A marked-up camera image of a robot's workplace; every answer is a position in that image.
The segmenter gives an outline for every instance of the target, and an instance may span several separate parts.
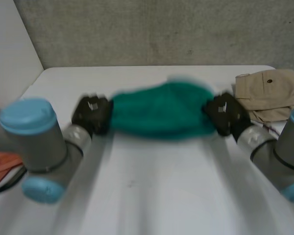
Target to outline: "concrete wall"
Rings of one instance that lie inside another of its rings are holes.
[[[0,0],[0,107],[20,97],[42,71],[13,0]]]
[[[294,0],[14,0],[44,68],[294,69]]]

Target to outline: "white wall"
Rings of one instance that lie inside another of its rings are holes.
[[[18,98],[42,71],[13,0],[0,0],[0,107]]]

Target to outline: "pocket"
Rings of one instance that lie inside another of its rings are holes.
[[[259,99],[264,96],[262,72],[236,78],[235,97],[242,99]]]
[[[278,70],[263,71],[264,95],[266,99],[275,101],[287,100],[293,88],[291,80]]]

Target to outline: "black cable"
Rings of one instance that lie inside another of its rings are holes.
[[[23,178],[26,172],[27,169],[25,168],[25,166],[22,166],[21,169],[19,169],[18,172],[16,172],[16,174],[8,182],[0,187],[0,193],[16,185]]]

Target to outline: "beige pants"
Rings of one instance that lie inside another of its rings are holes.
[[[294,71],[266,70],[237,76],[235,97],[252,120],[287,120],[294,108]]]

